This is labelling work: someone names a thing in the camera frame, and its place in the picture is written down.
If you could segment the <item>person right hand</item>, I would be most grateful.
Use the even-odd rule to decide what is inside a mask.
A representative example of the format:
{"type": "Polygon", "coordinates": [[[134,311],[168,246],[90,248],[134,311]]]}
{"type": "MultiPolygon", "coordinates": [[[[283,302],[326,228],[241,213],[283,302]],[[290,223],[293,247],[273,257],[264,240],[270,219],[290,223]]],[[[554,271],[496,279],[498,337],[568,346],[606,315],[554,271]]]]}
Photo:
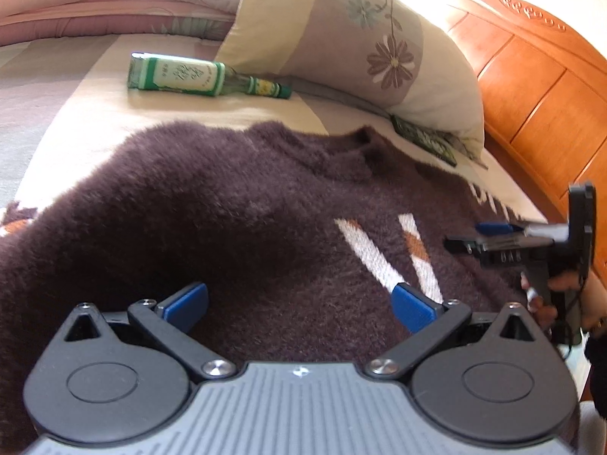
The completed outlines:
{"type": "MultiPolygon", "coordinates": [[[[606,289],[593,271],[588,274],[583,289],[579,288],[579,283],[578,275],[567,271],[552,277],[547,285],[556,292],[580,291],[581,329],[594,335],[601,334],[606,326],[606,289]]],[[[530,294],[528,307],[543,330],[548,330],[557,319],[555,307],[544,304],[539,296],[530,294]]]]}

